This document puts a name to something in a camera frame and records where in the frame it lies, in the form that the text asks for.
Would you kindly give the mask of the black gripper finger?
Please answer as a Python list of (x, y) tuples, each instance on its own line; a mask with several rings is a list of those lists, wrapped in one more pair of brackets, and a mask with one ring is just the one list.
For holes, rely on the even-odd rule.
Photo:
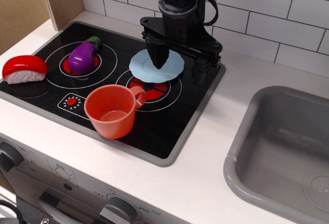
[(161, 69), (169, 57), (169, 47), (163, 40), (146, 39), (147, 50), (153, 65)]
[(210, 63), (201, 57), (193, 62), (192, 77), (195, 85), (202, 85), (206, 74), (210, 69)]

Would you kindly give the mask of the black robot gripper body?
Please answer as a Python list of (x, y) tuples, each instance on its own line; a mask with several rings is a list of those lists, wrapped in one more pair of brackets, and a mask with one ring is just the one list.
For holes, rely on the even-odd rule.
[(203, 21), (193, 12), (184, 16), (143, 17), (143, 38), (163, 40), (169, 50), (187, 55), (195, 60), (206, 59), (210, 67), (220, 64), (222, 45), (204, 28)]

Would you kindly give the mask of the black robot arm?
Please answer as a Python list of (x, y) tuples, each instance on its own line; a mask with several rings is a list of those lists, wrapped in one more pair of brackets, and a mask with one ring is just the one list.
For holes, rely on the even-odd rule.
[(205, 27), (213, 25), (218, 14), (205, 22), (206, 2), (217, 8), (215, 0), (158, 0), (161, 17), (143, 17), (142, 33), (153, 65), (160, 69), (173, 50), (194, 60), (195, 84), (201, 85), (212, 67), (219, 67), (223, 47)]

